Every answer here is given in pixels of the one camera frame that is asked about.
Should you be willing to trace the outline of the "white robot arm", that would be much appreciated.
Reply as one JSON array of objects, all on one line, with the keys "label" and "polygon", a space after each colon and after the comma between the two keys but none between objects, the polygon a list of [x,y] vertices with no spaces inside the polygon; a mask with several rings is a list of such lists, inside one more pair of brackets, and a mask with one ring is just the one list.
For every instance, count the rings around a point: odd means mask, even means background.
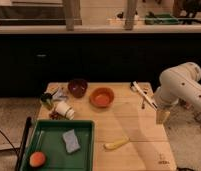
[{"label": "white robot arm", "polygon": [[194,62],[186,62],[164,70],[160,86],[153,98],[157,105],[156,123],[163,124],[170,115],[169,109],[180,99],[191,104],[201,113],[201,68]]}]

